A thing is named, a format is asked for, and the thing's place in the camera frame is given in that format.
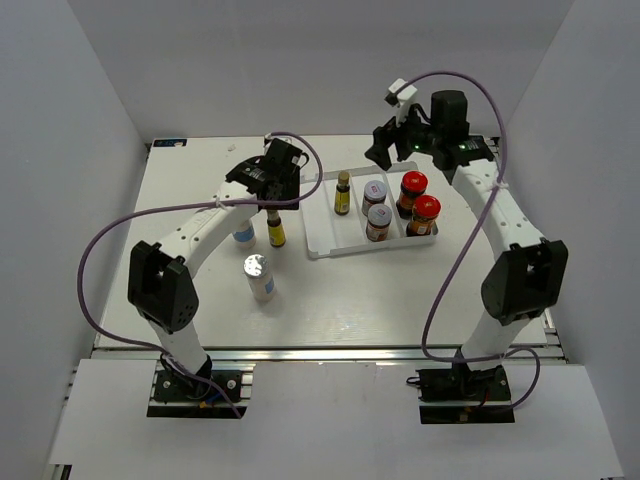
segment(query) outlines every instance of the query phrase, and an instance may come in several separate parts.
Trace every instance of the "red-lidded jar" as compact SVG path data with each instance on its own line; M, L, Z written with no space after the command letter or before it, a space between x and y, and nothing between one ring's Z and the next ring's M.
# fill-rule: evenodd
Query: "red-lidded jar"
M400 198L396 202L400 217L411 218L413 204L416 198L424 194L428 184L427 176L422 172L413 170L404 174L400 184Z
M413 204L413 215L407 224L407 237L430 235L442 206L436 197L422 195Z

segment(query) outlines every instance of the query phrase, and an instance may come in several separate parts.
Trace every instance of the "silver lid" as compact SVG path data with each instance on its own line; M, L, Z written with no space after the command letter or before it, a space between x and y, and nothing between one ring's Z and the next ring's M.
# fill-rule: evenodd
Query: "silver lid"
M387 196L387 186L380 180L371 180L364 186L364 196L375 201L382 201Z
M391 217L393 217L391 209L382 203L371 207L367 214L369 223L374 227L386 227L391 223Z
M264 277L269 271L269 262L264 255L249 255L244 261L244 274L249 278Z

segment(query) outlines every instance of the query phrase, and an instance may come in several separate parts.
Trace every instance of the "yellow label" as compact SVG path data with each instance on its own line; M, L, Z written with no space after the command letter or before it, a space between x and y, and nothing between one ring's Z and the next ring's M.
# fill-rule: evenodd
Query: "yellow label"
M287 239L284 236L284 228L282 228L282 224L277 227L269 227L269 243L274 247L279 247L284 245Z
M349 211L349 192L336 192L336 201L333 209L336 213L347 213Z

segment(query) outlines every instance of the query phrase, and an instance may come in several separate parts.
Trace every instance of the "cable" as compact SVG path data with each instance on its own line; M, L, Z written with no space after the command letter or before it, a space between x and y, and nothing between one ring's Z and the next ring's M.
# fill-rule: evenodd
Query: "cable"
M100 241L100 239L102 237L104 237L107 233L109 233L111 230L113 230L115 227L117 227L118 225L121 225L121 224L123 224L125 222L131 221L134 218L144 217L144 216L147 216L147 215L154 215L156 213L177 212L177 211L180 211L180 210L196 210L196 209L199 209L199 208L217 208L217 207L220 206L220 204L222 204L224 206L227 206L227 207L232 207L232 206L235 206L235 205L258 205L258 206L261 206L261 207L265 207L265 206L271 206L271 207L273 207L273 206L288 206L288 205L293 205L294 203L300 202L300 201L302 201L302 200L304 200L306 198L309 198L311 195L313 195L316 192L316 190L318 190L318 188L320 188L320 185L322 184L322 177L323 177L323 173L324 172L323 172L322 162L320 161L320 156L318 155L318 152L316 152L316 150L313 148L313 146L311 146L311 144L309 142L307 142L304 138L302 138L300 135L297 135L295 133L290 133L290 132L272 132L271 135L275 136L275 137L291 137L291 138L295 138L296 140L301 142L305 147L307 147L307 149L315 157L315 160L316 160L316 162L318 164L318 180L315 183L315 185L311 188L311 190L309 190L307 193L305 193L304 195L301 195L298 198L294 198L293 200L264 201L264 200L234 200L234 199L231 199L231 200L225 200L223 202L219 202L218 200L216 200L215 202L189 203L189 204L174 205L174 206L169 206L169 207L150 208L148 210L141 210L139 212L129 213L128 215L124 215L124 216L114 220L113 222L111 222L109 225L107 225L102 230L100 230L89 241L89 244L85 248L84 252L82 253L82 257L80 258L80 264L78 265L78 272L77 272L77 277L76 277L76 291L77 291L77 295L78 295L78 303L80 304L80 310L82 310L82 314L84 315L84 318L87 320L87 323L89 323L89 325L95 331L97 331L101 335L104 335L105 337L110 338L112 340L115 340L117 342L127 343L129 345L136 345L138 347L144 347L144 348L148 348L148 349L151 349L151 350L157 350L161 354L166 355L168 358L171 359L171 361L172 361L173 365L176 367L176 369L180 373L182 373L185 377L191 378L192 380L196 380L198 382L202 382L205 385L208 385L210 388L213 388L214 390L216 390L220 394L220 396L224 399L224 401L229 404L229 406L233 410L233 413L238 418L242 418L242 415L240 415L240 412L238 411L236 406L233 404L231 399L228 397L228 395L224 392L224 390L218 384L216 384L215 382L211 381L211 379L204 378L204 377L199 377L197 375L194 375L190 371L188 371L184 366L180 365L173 357L171 357L171 354L167 350L165 350L162 346L156 345L155 343L145 342L145 341L142 341L142 340L134 340L134 339L131 339L131 338L122 337L120 335L116 335L115 333L111 333L108 330L105 330L104 328L102 328L98 324L98 322L96 322L93 319L93 317L91 316L91 313L89 312L89 307L87 306L87 301L86 301L85 295L84 295L84 273L85 273L85 269L86 269L86 266L87 266L87 260L89 259L89 255L91 254L91 251L94 249L96 244Z
M467 80L468 82L473 83L476 87L478 87L478 89L484 94L485 98L488 100L489 104L491 105L491 109L493 110L493 113L496 117L496 120L498 122L498 127L500 129L500 136L501 136L501 162L498 166L498 177L496 178L496 186L494 186L491 189L491 194L489 195L489 199L487 200L487 204L484 206L480 216L478 217L478 221L476 222L476 225L473 227L473 230L471 230L471 234L469 235L469 238L467 239L466 243L464 244L464 246L462 247L462 250L460 251L460 253L458 254L458 257L456 258L455 262L453 263L453 266L451 267L451 270L449 271L449 273L447 274L447 277L445 278L444 282L442 283L442 286L440 287L440 290L438 291L436 298L433 300L433 304L431 305L431 309L429 310L429 314L427 316L427 321L424 325L424 329L422 331L422 339L420 341L420 348L422 349L422 352L424 353L425 357L427 357L430 360L434 360L437 362L446 362L446 363L475 363L475 362L486 362L486 361L491 361L491 360L502 360L503 358L508 358L512 355L514 355L517 352L520 351L527 351L529 353L531 353L531 355L533 355L533 358L536 362L536 373L535 376L533 378L533 381L531 383L531 387L525 392L525 394L516 402L514 402L510 408L515 408L518 405L521 405L533 392L533 390L535 389L536 385L538 384L538 379L540 378L540 369L541 369L541 365L540 365L540 358L538 357L538 354L531 348L528 347L518 347L515 348L507 353L505 353L504 355L487 355L484 357L475 357L475 358L460 358L460 357L439 357L436 355L432 355L428 348L427 348L427 336L429 335L429 330L431 329L431 325L433 323L433 319L435 317L436 311L438 310L438 306L440 305L440 302L442 301L442 298L444 297L445 292L447 291L447 288L449 288L449 285L451 284L451 281L453 280L453 277L455 276L455 274L457 273L458 269L460 268L460 264L462 263L462 261L464 260L465 256L467 255L467 252L469 251L469 249L471 248L471 245L473 244L474 240L476 239L476 237L478 236L478 233L480 232L480 229L482 228L482 224L484 223L484 221L486 220L487 216L489 215L489 211L491 210L491 207L493 206L493 202L496 199L496 196L498 195L498 191L500 190L500 184L502 183L502 179L504 178L504 173L505 170L507 168L507 159L508 159L508 142L507 142L507 129L504 125L504 120L502 119L502 114L500 113L500 110L498 109L498 105L496 104L495 100L493 99L493 97L491 96L491 94L489 93L489 91L480 83L478 82L475 78L470 77L469 75L466 75L464 73L458 73L458 72L453 72L453 71L449 71L449 70L436 70L434 72L429 72L429 73L423 73L422 75L418 75L417 77L412 78L411 80L407 81L407 83L405 83L402 87L400 87L396 92L395 95L397 96L400 92L402 92L405 88L407 88L409 85L413 85L414 83L418 82L419 80L423 80L425 78L428 77L435 77L435 76L440 76L440 75L444 75L444 76L449 76L449 77L457 77L457 78L462 78L463 80Z

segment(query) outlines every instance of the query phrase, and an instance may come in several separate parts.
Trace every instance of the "tabletop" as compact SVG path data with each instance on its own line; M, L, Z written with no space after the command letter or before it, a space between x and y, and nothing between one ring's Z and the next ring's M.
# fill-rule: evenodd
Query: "tabletop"
M325 171L370 166L364 157L371 136L308 136ZM239 162L262 152L262 137L190 138L184 146L152 147L136 210L211 199L225 174ZM300 211L281 212L287 242L269 245L266 213L253 218L257 243L239 249L229 236L205 261L195 279L200 307L194 319L205 347L404 347L415 346L428 309L466 241L475 217L465 201L433 167L431 158L411 157L429 178L427 193L442 204L434 245L378 250L312 260L307 254ZM305 175L317 171L313 162ZM154 332L127 302L129 252L140 240L154 243L184 222L190 212L152 215L134 220L119 262L102 326L130 338L157 343ZM265 255L277 286L266 304L254 300L242 272L251 253ZM480 285L493 254L480 234L445 295L428 343L460 345L483 311ZM532 321L518 344L544 344L542 319ZM100 337L99 347L122 344Z

